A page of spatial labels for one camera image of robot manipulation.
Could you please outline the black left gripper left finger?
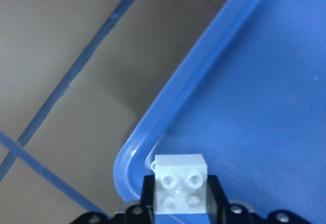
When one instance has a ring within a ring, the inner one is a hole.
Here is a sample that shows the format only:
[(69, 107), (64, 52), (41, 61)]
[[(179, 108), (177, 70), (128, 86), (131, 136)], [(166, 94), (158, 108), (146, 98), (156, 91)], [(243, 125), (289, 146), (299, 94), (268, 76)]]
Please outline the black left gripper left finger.
[(154, 194), (155, 192), (155, 176), (154, 175), (146, 175), (143, 179), (143, 186), (141, 192), (140, 203), (146, 207), (148, 210), (149, 222), (155, 223), (154, 218)]

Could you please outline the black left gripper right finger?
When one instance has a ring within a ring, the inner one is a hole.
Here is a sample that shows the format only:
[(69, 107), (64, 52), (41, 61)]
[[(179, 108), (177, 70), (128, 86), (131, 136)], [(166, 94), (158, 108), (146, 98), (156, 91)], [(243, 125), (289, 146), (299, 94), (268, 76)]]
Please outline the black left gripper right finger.
[(229, 201), (215, 175), (207, 177), (207, 194), (206, 194), (206, 210), (209, 223), (217, 224), (223, 222), (224, 209), (228, 206)]

